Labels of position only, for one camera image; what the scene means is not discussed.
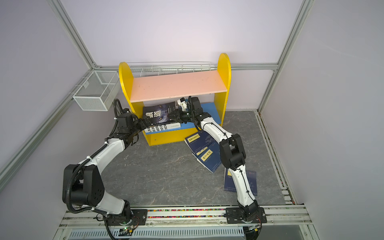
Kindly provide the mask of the dark blue book top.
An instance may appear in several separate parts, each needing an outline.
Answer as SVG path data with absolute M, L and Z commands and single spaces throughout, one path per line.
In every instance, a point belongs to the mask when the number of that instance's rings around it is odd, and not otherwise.
M 197 132 L 185 138 L 185 143 L 188 145 L 194 155 L 199 155 L 216 140 L 207 132 Z

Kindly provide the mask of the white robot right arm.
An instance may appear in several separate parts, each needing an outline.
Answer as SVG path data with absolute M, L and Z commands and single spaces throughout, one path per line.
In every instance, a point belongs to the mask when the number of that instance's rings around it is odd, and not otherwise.
M 248 223 L 255 219 L 260 208 L 253 195 L 246 174 L 246 152 L 238 134 L 226 131 L 214 118 L 205 112 L 197 97 L 177 100 L 179 105 L 169 114 L 171 120 L 179 123 L 193 123 L 198 131 L 208 133 L 219 144 L 221 162 L 233 178 L 240 209 L 239 219 Z

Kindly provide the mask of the white book black text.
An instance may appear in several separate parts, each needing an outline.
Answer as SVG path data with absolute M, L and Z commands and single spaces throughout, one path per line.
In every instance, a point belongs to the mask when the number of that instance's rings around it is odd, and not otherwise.
M 146 128 L 144 131 L 146 134 L 153 134 L 158 132 L 170 131 L 174 129 L 179 129 L 181 127 L 180 123 L 168 123 L 168 124 L 160 124 L 153 125 Z

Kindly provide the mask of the dark book white characters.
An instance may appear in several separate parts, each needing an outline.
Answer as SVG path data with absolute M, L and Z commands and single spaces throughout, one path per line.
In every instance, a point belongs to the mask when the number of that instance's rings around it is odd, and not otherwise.
M 150 119 L 153 125 L 163 125 L 172 123 L 169 114 L 176 110 L 176 103 L 170 102 L 155 106 L 143 107 L 143 115 Z

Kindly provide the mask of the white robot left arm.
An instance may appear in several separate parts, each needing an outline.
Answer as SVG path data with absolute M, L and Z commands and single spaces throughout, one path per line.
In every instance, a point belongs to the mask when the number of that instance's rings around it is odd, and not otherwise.
M 96 152 L 64 169 L 62 200 L 70 213 L 93 211 L 116 216 L 122 225 L 128 225 L 133 219 L 130 203 L 109 194 L 101 174 L 119 153 L 136 143 L 139 132 L 152 124 L 148 117 L 138 118 L 132 113 L 122 113 L 115 120 L 112 132 Z

